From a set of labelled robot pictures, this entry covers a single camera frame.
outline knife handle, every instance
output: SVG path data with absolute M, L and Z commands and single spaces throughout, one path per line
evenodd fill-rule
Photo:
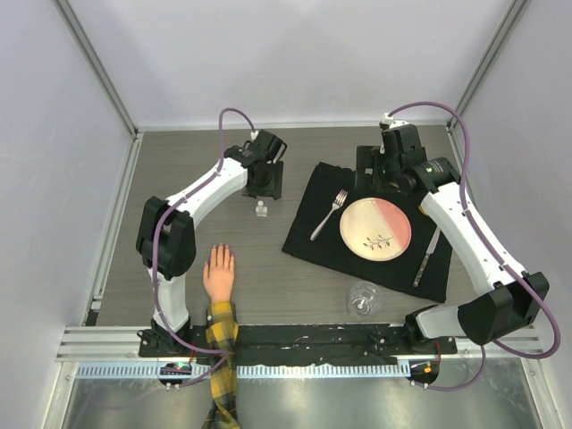
M 413 281 L 413 287 L 416 288 L 419 286 L 419 282 L 421 282 L 421 277 L 423 276 L 423 271 L 425 271 L 425 267 L 427 266 L 427 262 L 429 261 L 430 253 L 425 253 L 425 257 L 421 262 L 421 266 L 419 267 L 419 271 L 417 271 L 417 275 L 415 276 L 415 280 Z

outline mannequin hand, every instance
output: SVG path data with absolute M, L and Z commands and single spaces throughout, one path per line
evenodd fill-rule
M 205 262 L 203 283 L 211 303 L 231 300 L 234 284 L 234 255 L 228 245 L 213 246 L 211 259 Z

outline silver fork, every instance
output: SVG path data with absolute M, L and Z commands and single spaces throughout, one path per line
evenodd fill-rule
M 314 241 L 315 238 L 320 234 L 320 231 L 324 227 L 325 223 L 328 222 L 328 219 L 330 219 L 330 216 L 332 215 L 332 213 L 335 212 L 336 210 L 338 210 L 341 206 L 343 206 L 343 203 L 346 202 L 347 197 L 348 197 L 348 192 L 346 190 L 342 189 L 340 191 L 340 193 L 338 194 L 338 196 L 336 197 L 336 199 L 333 200 L 332 210 L 330 210 L 330 213 L 328 213 L 328 215 L 317 226 L 317 228 L 314 230 L 314 232 L 312 232 L 312 235 L 310 236 L 311 241 Z

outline floor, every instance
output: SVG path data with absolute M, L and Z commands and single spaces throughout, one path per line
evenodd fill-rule
M 454 163 L 445 128 L 419 127 L 428 155 Z M 227 198 L 197 229 L 198 256 L 187 274 L 187 306 L 192 320 L 205 322 L 207 295 L 203 261 L 215 243 L 231 244 L 237 258 L 233 300 L 242 324 L 328 324 L 355 322 L 347 311 L 347 294 L 357 279 L 283 254 L 282 244 L 315 165 L 322 161 L 355 165 L 357 145 L 377 145 L 376 127 L 274 130 L 289 145 L 284 157 L 282 199 L 266 201 L 268 217 L 255 215 L 256 201 L 239 193 Z M 242 144 L 245 130 L 226 132 L 229 145 Z M 147 325 L 153 314 L 147 270 L 135 251 L 141 210 L 151 196 L 166 198 L 189 186 L 218 157 L 217 131 L 146 133 L 122 220 L 105 288 L 99 325 Z M 448 286 L 450 305 L 467 302 L 475 293 L 455 254 Z M 402 322 L 411 311 L 431 301 L 384 290 L 383 311 L 369 322 Z
M 479 358 L 443 360 L 436 384 L 459 385 L 479 366 Z M 152 379 L 77 380 L 63 427 L 201 426 L 211 403 L 208 383 L 138 400 L 157 385 Z M 239 380 L 237 410 L 248 429 L 542 428 L 518 358 L 489 359 L 481 379 L 455 393 L 424 391 L 403 379 Z

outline plaid sleeve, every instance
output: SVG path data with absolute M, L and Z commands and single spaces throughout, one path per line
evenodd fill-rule
M 229 359 L 211 374 L 213 405 L 208 412 L 203 429 L 240 428 L 236 413 L 236 358 L 234 342 L 239 334 L 234 305 L 218 302 L 206 311 L 206 340 L 211 349 L 230 351 Z M 212 365 L 220 357 L 212 358 Z

